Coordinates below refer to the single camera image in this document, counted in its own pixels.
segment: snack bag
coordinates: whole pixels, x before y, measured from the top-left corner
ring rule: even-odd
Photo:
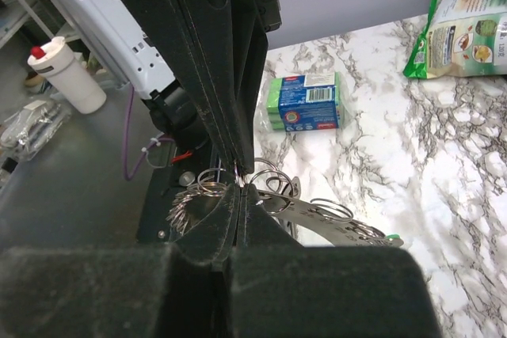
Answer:
[[[507,0],[432,0],[404,75],[507,74]]]

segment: blue package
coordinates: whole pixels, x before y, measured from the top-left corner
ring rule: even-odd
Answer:
[[[338,81],[337,73],[282,78],[278,110],[285,130],[338,128]]]

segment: metal table surface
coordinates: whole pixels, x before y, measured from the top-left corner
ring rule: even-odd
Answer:
[[[152,169],[122,177],[121,145],[128,89],[107,90],[91,115],[74,113],[0,190],[0,249],[134,243]],[[131,164],[157,134],[147,108],[135,100]]]

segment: marble countertop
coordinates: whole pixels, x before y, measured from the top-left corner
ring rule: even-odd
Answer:
[[[301,198],[334,199],[399,234],[419,263],[445,336],[507,334],[507,84],[410,81],[402,74],[426,17],[268,52],[256,155],[301,180]],[[272,132],[271,78],[340,72],[352,117],[340,130]],[[304,245],[325,239],[299,229]]]

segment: clear plastic bag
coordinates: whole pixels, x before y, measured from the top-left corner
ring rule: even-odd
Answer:
[[[0,148],[11,158],[31,160],[68,120],[71,111],[47,97],[34,97],[8,118],[0,135]]]

